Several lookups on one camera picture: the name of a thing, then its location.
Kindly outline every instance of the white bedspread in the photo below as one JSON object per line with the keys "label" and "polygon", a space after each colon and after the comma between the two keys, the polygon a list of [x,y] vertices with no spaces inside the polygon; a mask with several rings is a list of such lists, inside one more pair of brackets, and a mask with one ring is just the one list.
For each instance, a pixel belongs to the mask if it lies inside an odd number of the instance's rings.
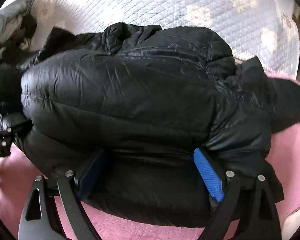
{"label": "white bedspread", "polygon": [[31,14],[38,28],[31,49],[41,47],[53,26],[75,34],[101,32],[119,21],[162,28],[203,26],[217,32],[236,58],[257,55],[267,72],[295,78],[299,37],[292,4],[293,0],[36,0]]}

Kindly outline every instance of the quilted fabric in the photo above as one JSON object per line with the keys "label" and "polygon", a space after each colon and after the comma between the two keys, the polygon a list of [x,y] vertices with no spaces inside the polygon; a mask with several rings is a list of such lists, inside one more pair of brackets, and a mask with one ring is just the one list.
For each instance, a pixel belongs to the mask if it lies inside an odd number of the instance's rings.
{"label": "quilted fabric", "polygon": [[32,49],[55,25],[72,33],[102,32],[122,21],[135,25],[204,26],[218,33],[240,60],[258,56],[270,73],[296,77],[299,38],[295,23],[273,0],[36,0]]}

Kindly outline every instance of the silver screw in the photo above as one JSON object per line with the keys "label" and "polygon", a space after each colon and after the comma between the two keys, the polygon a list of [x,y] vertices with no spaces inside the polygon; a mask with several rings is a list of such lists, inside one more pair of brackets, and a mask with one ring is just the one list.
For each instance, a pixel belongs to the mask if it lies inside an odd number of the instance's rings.
{"label": "silver screw", "polygon": [[234,172],[233,171],[227,171],[226,175],[230,178],[234,177]]}
{"label": "silver screw", "polygon": [[265,176],[263,176],[263,175],[259,175],[259,176],[258,176],[258,179],[259,179],[260,181],[265,181],[265,180],[266,180]]}
{"label": "silver screw", "polygon": [[38,175],[38,176],[35,176],[35,181],[38,182],[42,180],[42,176],[41,175]]}
{"label": "silver screw", "polygon": [[66,171],[66,177],[71,177],[73,175],[73,171]]}

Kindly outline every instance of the gray cloth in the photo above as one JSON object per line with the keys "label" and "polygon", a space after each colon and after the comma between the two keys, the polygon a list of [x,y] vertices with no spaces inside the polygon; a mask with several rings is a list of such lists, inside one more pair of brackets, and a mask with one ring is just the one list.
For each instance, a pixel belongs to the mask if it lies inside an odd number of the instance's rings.
{"label": "gray cloth", "polygon": [[22,19],[30,13],[34,0],[15,0],[0,10],[0,44],[5,43],[21,27]]}

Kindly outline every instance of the black puffer jacket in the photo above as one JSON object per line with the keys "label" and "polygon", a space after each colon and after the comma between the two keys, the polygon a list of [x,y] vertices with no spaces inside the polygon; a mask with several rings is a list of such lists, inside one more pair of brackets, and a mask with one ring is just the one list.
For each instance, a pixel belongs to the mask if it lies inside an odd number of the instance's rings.
{"label": "black puffer jacket", "polygon": [[[197,147],[225,170],[263,174],[283,199],[265,157],[271,133],[300,122],[300,87],[267,78],[257,58],[236,66],[212,30],[117,23],[74,36],[53,29],[25,63],[7,71],[3,61],[3,75],[21,71],[11,86],[21,82],[22,94],[13,98],[21,96],[33,123],[18,146],[46,176],[77,166],[97,147],[108,149],[110,162],[86,200],[101,210],[205,226],[210,206],[193,162]],[[20,118],[4,116],[0,125]]]}

